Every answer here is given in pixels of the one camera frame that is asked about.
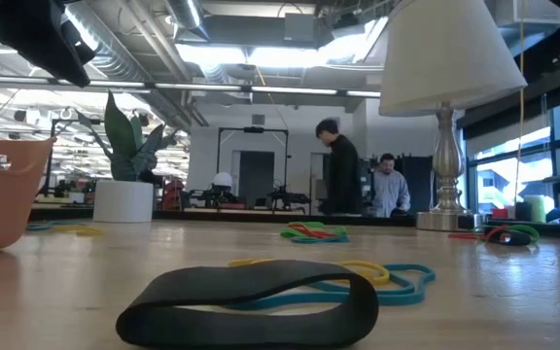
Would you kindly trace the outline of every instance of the white lampshade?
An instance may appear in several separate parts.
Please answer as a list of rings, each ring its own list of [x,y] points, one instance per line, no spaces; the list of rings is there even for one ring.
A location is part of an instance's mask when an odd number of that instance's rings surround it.
[[[386,30],[382,116],[467,109],[526,87],[484,0],[404,0]]]

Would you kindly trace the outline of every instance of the table surface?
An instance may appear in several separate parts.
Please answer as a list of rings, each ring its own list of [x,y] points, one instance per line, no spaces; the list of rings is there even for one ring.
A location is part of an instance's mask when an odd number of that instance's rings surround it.
[[[509,248],[350,227],[350,243],[298,245],[272,224],[94,226],[105,233],[31,233],[0,252],[0,349],[135,349],[116,335],[116,318],[153,278],[245,258],[421,263],[437,272],[423,303],[382,307],[354,349],[560,349],[558,239]]]

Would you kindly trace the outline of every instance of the plastic basket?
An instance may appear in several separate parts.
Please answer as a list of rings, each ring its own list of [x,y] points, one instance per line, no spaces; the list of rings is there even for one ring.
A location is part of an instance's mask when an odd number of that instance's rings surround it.
[[[15,243],[25,232],[54,142],[0,141],[0,155],[11,164],[8,169],[0,169],[0,248]]]

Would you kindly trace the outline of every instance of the man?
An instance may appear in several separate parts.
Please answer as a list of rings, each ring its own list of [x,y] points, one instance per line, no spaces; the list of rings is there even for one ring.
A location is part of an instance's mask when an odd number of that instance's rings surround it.
[[[385,154],[373,174],[375,199],[373,207],[378,218],[409,210],[409,191],[404,176],[395,170],[395,157]]]
[[[354,145],[338,132],[335,120],[326,119],[316,128],[319,140],[332,149],[328,174],[328,199],[321,211],[326,215],[362,214],[360,159]]]

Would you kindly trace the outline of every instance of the doorway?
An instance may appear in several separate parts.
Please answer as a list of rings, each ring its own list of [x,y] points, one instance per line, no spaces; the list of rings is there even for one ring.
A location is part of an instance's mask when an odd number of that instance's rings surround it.
[[[241,151],[238,188],[246,208],[254,207],[257,199],[266,199],[273,191],[274,155],[273,152]]]

